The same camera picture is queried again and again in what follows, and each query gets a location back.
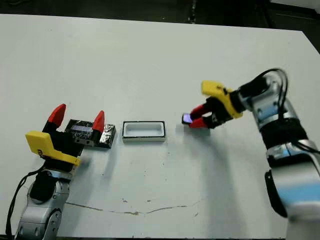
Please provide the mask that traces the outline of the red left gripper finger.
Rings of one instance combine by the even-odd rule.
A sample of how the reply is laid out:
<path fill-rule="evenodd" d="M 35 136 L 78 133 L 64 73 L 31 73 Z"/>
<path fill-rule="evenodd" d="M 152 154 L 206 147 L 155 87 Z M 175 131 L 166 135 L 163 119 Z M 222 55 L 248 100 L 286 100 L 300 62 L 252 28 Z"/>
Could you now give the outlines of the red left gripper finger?
<path fill-rule="evenodd" d="M 43 132 L 51 133 L 56 131 L 62 124 L 66 111 L 66 104 L 62 103 L 58 105 L 50 114 L 47 122 L 44 125 Z"/>
<path fill-rule="evenodd" d="M 105 127 L 105 112 L 101 110 L 96 116 L 92 125 L 91 140 L 94 146 L 100 142 L 102 133 L 104 131 L 104 127 Z"/>

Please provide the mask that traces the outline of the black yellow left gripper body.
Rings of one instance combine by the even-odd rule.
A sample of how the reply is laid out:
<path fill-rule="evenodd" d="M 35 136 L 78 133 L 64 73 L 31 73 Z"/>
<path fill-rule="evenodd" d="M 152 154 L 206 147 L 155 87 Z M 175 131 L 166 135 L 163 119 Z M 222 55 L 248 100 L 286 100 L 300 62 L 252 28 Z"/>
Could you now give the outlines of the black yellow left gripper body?
<path fill-rule="evenodd" d="M 84 144 L 74 142 L 67 132 L 29 131 L 25 134 L 32 153 L 44 159 L 44 167 L 70 173 L 80 165 Z"/>

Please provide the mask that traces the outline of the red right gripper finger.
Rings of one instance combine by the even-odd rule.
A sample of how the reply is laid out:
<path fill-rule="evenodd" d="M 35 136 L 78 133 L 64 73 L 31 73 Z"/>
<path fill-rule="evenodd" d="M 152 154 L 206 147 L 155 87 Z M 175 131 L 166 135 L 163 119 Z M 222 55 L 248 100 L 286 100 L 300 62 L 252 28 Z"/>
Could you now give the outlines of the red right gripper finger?
<path fill-rule="evenodd" d="M 212 111 L 212 105 L 208 102 L 201 104 L 190 112 L 191 118 L 201 118 L 204 114 Z"/>
<path fill-rule="evenodd" d="M 210 120 L 209 117 L 200 117 L 200 118 L 194 119 L 189 124 L 189 127 L 193 128 L 193 129 L 200 129 L 200 128 L 212 129 L 213 128 L 213 123 L 212 123 L 212 120 Z"/>

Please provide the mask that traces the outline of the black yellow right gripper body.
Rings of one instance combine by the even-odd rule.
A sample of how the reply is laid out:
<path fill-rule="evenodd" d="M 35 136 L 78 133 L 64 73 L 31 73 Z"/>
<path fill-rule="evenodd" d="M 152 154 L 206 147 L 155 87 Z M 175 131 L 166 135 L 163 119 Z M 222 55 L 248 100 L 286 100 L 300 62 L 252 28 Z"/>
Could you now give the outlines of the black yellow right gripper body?
<path fill-rule="evenodd" d="M 203 117 L 208 128 L 216 128 L 243 116 L 243 106 L 237 91 L 226 88 L 222 83 L 204 80 L 201 83 L 201 93 L 208 96 L 204 108 L 211 115 Z"/>

